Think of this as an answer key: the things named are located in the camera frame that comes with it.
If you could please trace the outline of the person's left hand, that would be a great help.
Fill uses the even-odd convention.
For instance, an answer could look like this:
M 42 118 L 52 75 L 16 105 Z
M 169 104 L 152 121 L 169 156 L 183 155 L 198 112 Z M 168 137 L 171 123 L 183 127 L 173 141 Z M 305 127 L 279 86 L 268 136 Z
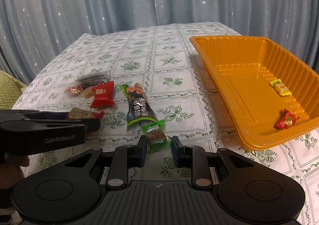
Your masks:
M 5 163 L 1 164 L 0 188 L 8 189 L 24 178 L 21 167 L 28 167 L 28 156 L 9 156 Z

